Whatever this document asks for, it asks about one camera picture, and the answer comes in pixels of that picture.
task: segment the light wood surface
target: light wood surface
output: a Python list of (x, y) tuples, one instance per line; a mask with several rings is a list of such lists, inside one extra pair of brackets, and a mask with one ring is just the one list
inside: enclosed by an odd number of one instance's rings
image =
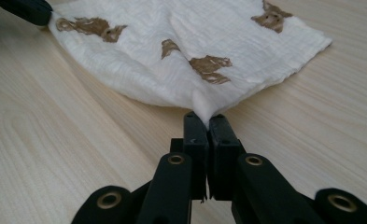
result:
[[(299, 192), (338, 188), (367, 203), (367, 0), (272, 2), (333, 43), (224, 115)], [(47, 28), (0, 9), (0, 223), (70, 223), (95, 190), (137, 189), (188, 112), (113, 92)], [(234, 223), (230, 204), (194, 202), (192, 223)]]

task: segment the brown animal print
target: brown animal print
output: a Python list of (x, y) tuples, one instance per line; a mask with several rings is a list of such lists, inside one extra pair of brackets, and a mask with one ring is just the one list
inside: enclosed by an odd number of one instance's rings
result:
[(161, 59), (169, 56), (171, 54), (171, 52), (174, 51), (174, 50), (180, 51), (180, 48), (177, 46), (177, 44), (175, 44), (175, 42), (172, 41), (171, 39), (164, 40), (162, 42)]
[[(162, 42), (162, 59), (169, 56), (174, 50), (180, 51), (179, 46), (171, 39), (164, 40)], [(223, 84), (231, 81), (224, 75), (216, 73), (221, 67), (233, 66), (228, 58), (218, 58), (206, 55), (201, 59), (192, 58), (189, 60), (189, 64), (203, 80), (211, 84)]]
[(105, 42), (116, 43), (126, 25), (110, 28), (107, 21), (100, 18), (75, 18), (76, 22), (60, 18), (56, 21), (59, 31), (76, 30), (85, 35), (99, 35)]
[(271, 5), (263, 0), (264, 13), (261, 16), (254, 16), (251, 19), (258, 25), (272, 29), (277, 33), (283, 30), (284, 18), (293, 16), (291, 13), (282, 11), (279, 7)]
[(192, 58), (189, 61), (192, 69), (194, 69), (201, 78), (212, 84), (223, 84), (231, 81), (222, 74), (217, 73), (221, 67), (231, 67), (233, 64), (228, 58), (218, 58), (206, 55), (204, 58)]

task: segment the metal screw hole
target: metal screw hole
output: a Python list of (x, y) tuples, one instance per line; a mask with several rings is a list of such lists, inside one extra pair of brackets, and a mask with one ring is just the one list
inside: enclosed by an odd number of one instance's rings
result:
[(121, 202), (121, 194), (117, 191), (111, 191), (98, 198), (96, 204), (102, 209), (110, 209)]
[(260, 166), (262, 165), (262, 160), (259, 157), (249, 156), (245, 161), (250, 165)]
[(343, 195), (332, 194), (328, 197), (329, 203), (334, 207), (348, 213), (353, 213), (358, 210), (358, 207), (349, 198)]
[(184, 158), (179, 156), (179, 155), (175, 155), (175, 156), (170, 156), (168, 158), (169, 163), (173, 164), (173, 165), (180, 165), (181, 163), (184, 162)]

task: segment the black clip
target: black clip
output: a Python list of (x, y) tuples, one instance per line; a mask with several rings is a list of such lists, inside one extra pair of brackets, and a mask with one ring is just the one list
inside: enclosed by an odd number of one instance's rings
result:
[(99, 189), (82, 205), (73, 224), (187, 224), (191, 201), (231, 201), (239, 224), (367, 223), (367, 205), (340, 189), (320, 190), (315, 200), (298, 193), (273, 164), (246, 153), (228, 120), (218, 115), (209, 131), (193, 113), (184, 118), (184, 138), (171, 140), (153, 180), (130, 193)]
[(44, 0), (0, 0), (0, 7), (38, 26), (51, 18), (52, 7)]

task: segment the muslin fabric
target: muslin fabric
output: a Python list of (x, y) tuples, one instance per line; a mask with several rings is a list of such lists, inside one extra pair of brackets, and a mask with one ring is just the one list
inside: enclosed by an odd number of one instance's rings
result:
[[(262, 0), (78, 0), (53, 8), (50, 30), (101, 82), (146, 104), (192, 109), (205, 124), (297, 73), (332, 42), (294, 15), (283, 20), (282, 32), (259, 25), (251, 18), (264, 14)], [(127, 27), (116, 43), (107, 43), (59, 31), (60, 18), (102, 18)], [(165, 40), (179, 50), (162, 58)], [(228, 81), (211, 83), (193, 69), (190, 60), (206, 55), (230, 61), (216, 71)]]

